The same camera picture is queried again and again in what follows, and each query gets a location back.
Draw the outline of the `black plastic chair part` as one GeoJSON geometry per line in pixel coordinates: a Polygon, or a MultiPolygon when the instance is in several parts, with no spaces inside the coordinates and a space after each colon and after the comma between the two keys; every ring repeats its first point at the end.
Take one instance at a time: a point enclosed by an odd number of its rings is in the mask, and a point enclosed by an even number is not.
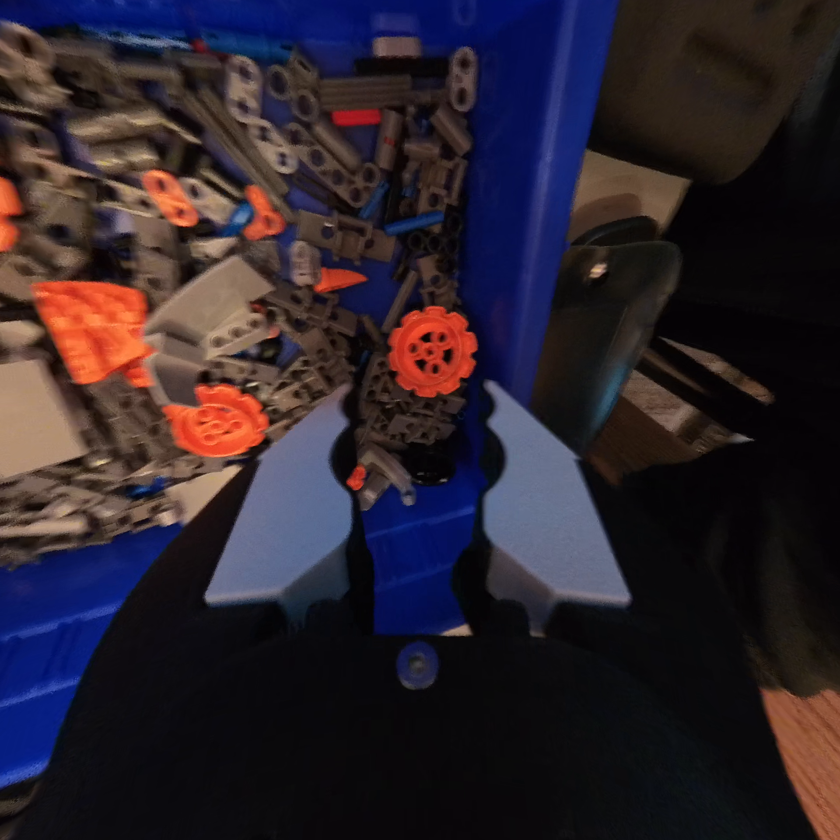
{"type": "Polygon", "coordinates": [[[592,227],[563,254],[530,409],[576,455],[611,415],[681,263],[679,248],[646,215],[592,227]]]}

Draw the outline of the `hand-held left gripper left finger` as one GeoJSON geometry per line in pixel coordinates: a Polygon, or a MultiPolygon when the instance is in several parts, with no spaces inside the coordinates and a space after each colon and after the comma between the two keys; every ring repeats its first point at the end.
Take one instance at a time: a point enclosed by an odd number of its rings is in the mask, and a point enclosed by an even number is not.
{"type": "Polygon", "coordinates": [[[208,607],[269,603],[295,627],[311,606],[348,596],[358,624],[373,630],[372,563],[355,500],[333,468],[351,390],[340,385],[259,458],[206,587],[208,607]]]}

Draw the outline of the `blue plastic bin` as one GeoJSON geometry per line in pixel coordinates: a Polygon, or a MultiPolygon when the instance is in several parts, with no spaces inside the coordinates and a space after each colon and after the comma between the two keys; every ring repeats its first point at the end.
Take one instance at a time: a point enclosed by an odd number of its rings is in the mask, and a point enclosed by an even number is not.
{"type": "MultiPolygon", "coordinates": [[[[479,58],[460,270],[478,339],[471,381],[529,402],[616,2],[2,2],[31,28],[201,34],[262,57],[294,44],[342,75],[378,35],[479,58]]],[[[2,787],[42,774],[113,615],[180,526],[2,569],[2,787]]]]}

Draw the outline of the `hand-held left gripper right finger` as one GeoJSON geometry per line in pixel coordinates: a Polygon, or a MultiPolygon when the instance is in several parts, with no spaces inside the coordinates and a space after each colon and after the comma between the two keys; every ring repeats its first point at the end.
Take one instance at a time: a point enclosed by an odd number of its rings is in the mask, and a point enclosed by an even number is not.
{"type": "Polygon", "coordinates": [[[561,604],[624,611],[632,594],[578,456],[495,381],[484,381],[479,492],[453,590],[474,634],[545,635],[561,604]]]}

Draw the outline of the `pile of toy building parts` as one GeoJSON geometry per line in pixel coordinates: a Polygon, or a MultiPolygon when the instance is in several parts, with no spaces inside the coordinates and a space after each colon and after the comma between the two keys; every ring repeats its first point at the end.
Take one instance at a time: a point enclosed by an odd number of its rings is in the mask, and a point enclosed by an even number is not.
{"type": "Polygon", "coordinates": [[[363,510],[454,478],[472,46],[1,32],[3,568],[172,525],[350,383],[363,510]]]}

